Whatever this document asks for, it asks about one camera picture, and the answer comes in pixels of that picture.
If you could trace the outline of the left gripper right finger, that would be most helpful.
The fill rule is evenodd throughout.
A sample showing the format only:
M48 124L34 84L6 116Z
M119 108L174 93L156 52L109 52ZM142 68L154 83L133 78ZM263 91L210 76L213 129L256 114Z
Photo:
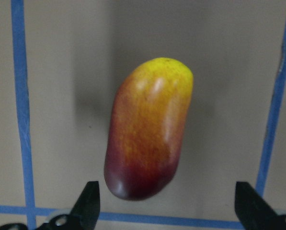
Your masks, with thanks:
M234 210L246 230L286 230L286 214L277 214L248 182L236 182Z

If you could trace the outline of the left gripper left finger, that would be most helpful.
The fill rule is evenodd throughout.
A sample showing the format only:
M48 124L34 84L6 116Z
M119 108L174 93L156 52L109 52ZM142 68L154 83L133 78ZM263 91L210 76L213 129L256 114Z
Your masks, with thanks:
M42 224L41 230L93 230L100 214L98 181L87 182L68 214L59 214Z

